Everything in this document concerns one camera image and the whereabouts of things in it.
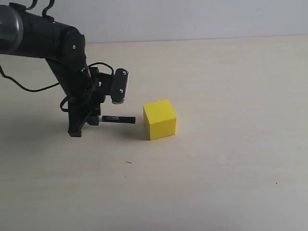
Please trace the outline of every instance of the white tabletop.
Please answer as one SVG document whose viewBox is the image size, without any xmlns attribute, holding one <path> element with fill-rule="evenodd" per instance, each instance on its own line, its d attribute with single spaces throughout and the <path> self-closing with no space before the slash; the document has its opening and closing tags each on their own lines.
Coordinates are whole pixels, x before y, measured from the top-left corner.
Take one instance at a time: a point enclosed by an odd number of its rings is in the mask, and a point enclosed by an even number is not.
<svg viewBox="0 0 308 231">
<path fill-rule="evenodd" d="M 137 124 L 70 138 L 60 87 L 0 79 L 1 231 L 308 229 L 308 37 L 89 44 L 87 57 L 130 71 L 125 103 L 102 110 Z M 29 88 L 56 82 L 44 60 L 0 63 Z M 164 99 L 177 134 L 147 141 L 142 105 Z"/>
</svg>

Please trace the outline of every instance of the white wall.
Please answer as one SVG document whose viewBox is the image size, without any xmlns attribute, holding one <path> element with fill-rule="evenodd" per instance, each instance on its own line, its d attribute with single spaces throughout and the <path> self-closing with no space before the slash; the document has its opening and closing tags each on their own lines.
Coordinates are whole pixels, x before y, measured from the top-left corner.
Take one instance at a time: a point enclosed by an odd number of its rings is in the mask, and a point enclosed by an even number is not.
<svg viewBox="0 0 308 231">
<path fill-rule="evenodd" d="M 49 2 L 38 1 L 35 13 Z M 307 9 L 308 0 L 56 0 L 50 15 L 88 42 L 115 42 L 308 34 Z"/>
</svg>

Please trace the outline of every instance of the yellow cube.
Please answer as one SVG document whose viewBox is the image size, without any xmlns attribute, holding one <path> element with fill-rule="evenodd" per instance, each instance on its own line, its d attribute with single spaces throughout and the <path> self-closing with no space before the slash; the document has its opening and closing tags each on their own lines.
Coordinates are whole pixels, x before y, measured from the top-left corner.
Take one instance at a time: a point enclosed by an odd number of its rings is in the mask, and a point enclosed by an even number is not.
<svg viewBox="0 0 308 231">
<path fill-rule="evenodd" d="M 151 141 L 175 134 L 177 117 L 169 100 L 143 105 L 143 118 Z"/>
</svg>

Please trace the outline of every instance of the wooden block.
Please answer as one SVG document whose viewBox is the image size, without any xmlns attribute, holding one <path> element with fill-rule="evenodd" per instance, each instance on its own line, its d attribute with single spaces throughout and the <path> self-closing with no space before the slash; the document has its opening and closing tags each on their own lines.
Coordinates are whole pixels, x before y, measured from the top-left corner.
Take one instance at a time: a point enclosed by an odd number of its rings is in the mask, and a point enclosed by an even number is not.
<svg viewBox="0 0 308 231">
<path fill-rule="evenodd" d="M 176 132 L 177 117 L 169 100 L 143 105 L 143 119 L 151 141 Z"/>
</svg>

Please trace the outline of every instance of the robotic arm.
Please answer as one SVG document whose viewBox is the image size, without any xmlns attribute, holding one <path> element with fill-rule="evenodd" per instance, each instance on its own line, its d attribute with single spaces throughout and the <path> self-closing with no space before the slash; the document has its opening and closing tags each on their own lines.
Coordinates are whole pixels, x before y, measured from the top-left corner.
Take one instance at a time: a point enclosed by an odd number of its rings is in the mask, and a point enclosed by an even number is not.
<svg viewBox="0 0 308 231">
<path fill-rule="evenodd" d="M 100 104 L 110 95 L 114 104 L 124 102 L 128 83 L 128 71 L 113 68 L 104 63 L 86 63 L 85 37 L 80 32 L 65 24 L 54 21 L 47 15 L 54 0 L 43 10 L 42 16 L 28 13 L 35 7 L 37 0 L 33 0 L 31 7 L 10 3 L 9 6 L 0 5 L 0 54 L 17 55 L 33 58 L 44 58 L 66 97 L 60 103 L 62 111 L 68 113 L 71 137 L 81 137 L 81 129 L 85 123 L 97 126 L 99 122 L 135 123 L 134 117 L 101 116 Z M 103 64 L 112 70 L 111 74 L 100 73 L 93 67 Z M 0 67 L 0 74 L 18 84 L 16 80 L 4 74 Z"/>
</svg>

